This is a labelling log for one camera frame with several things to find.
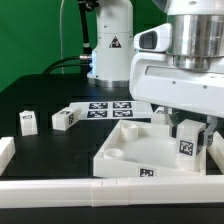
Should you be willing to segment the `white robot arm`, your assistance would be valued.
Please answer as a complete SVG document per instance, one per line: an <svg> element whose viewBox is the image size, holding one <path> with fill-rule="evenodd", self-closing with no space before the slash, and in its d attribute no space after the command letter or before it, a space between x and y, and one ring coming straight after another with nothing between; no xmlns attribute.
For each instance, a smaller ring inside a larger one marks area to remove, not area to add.
<svg viewBox="0 0 224 224"><path fill-rule="evenodd" d="M224 0L152 1L167 22L132 37L129 64L112 52L120 38L102 30L88 78L109 86L126 74L133 99L210 116L208 142L224 118Z"/></svg>

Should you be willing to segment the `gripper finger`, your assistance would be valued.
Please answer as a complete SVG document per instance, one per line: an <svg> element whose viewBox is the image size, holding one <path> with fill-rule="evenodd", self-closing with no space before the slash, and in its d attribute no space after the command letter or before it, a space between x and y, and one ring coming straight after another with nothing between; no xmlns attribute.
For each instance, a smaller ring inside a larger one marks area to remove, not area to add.
<svg viewBox="0 0 224 224"><path fill-rule="evenodd" d="M213 116L207 117L207 127L204 132L204 145L209 147L213 141L213 133L217 127L218 119Z"/></svg>
<svg viewBox="0 0 224 224"><path fill-rule="evenodd" d="M165 120L166 124L169 126L170 129L170 136L173 136L174 127L176 125L176 114L173 112L172 108L169 107L165 108Z"/></svg>

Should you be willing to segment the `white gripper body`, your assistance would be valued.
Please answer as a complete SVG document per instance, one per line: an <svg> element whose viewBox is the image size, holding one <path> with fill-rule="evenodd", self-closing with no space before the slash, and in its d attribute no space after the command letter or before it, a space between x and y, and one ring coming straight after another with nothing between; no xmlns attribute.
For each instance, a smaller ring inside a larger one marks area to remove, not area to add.
<svg viewBox="0 0 224 224"><path fill-rule="evenodd" d="M134 37L129 91L135 100L224 118L224 57L213 58L207 72L178 69L166 53L171 25Z"/></svg>

